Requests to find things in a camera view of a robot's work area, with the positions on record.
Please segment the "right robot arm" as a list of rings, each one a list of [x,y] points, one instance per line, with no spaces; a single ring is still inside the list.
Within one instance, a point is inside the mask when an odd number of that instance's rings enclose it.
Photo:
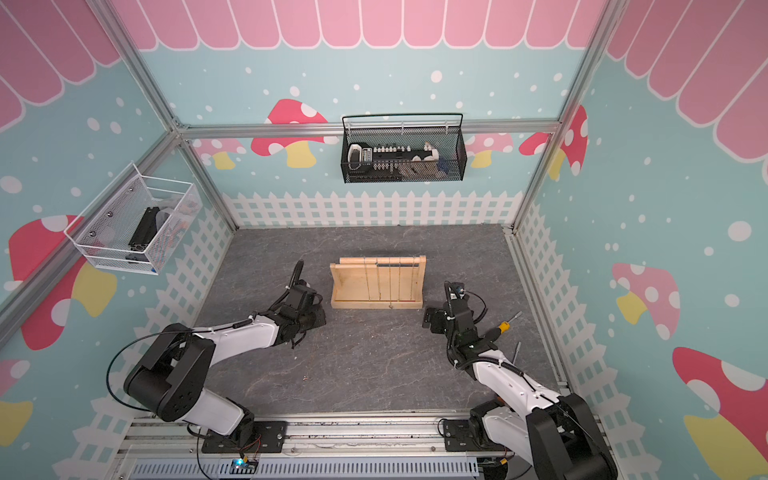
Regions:
[[[470,438],[480,448],[498,445],[526,461],[540,479],[616,479],[618,467],[587,402],[562,395],[508,359],[495,341],[507,322],[486,333],[477,324],[473,293],[461,282],[444,283],[446,300],[425,310],[422,326],[446,338],[452,368],[489,388],[496,399],[473,409]]]

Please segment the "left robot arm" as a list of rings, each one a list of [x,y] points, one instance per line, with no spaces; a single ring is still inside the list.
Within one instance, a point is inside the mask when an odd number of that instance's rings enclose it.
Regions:
[[[172,323],[146,335],[153,343],[127,374],[122,389],[166,422],[182,421],[206,432],[213,448],[244,457],[265,446],[254,414],[205,387],[210,367],[252,350],[288,344],[297,347],[308,331],[326,324],[322,296],[301,278],[299,260],[283,293],[270,307],[246,319],[203,329]]]

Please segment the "wooden jewelry display stand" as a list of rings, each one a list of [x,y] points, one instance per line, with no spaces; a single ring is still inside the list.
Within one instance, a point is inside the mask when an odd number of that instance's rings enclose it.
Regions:
[[[344,257],[330,265],[331,305],[348,310],[418,310],[427,258]]]

